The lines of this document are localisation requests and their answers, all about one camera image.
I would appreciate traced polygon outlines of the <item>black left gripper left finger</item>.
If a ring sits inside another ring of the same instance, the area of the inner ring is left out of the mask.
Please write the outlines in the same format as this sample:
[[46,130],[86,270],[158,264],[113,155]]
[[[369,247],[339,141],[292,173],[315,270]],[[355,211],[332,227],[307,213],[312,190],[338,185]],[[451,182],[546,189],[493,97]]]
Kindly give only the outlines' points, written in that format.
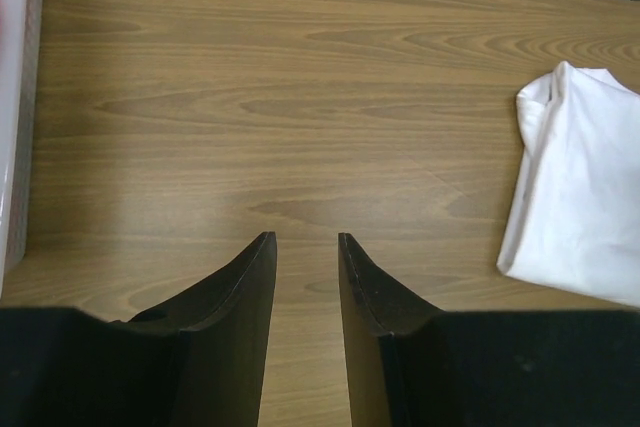
[[259,419],[277,242],[128,321],[71,307],[1,312],[5,426],[254,426]]

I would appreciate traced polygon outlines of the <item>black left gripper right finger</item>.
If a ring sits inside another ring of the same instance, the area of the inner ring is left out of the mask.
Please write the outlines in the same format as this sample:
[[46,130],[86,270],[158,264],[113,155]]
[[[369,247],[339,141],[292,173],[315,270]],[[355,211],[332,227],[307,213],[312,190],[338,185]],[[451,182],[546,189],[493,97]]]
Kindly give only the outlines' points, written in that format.
[[639,316],[445,311],[338,237],[356,426],[635,426]]

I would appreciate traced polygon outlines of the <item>white floral print t-shirt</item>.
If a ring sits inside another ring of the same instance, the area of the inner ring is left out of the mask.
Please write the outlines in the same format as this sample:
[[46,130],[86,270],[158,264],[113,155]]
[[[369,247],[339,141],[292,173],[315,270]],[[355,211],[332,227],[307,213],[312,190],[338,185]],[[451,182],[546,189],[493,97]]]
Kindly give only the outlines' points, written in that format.
[[639,95],[563,61],[516,96],[524,145],[498,270],[639,304]]

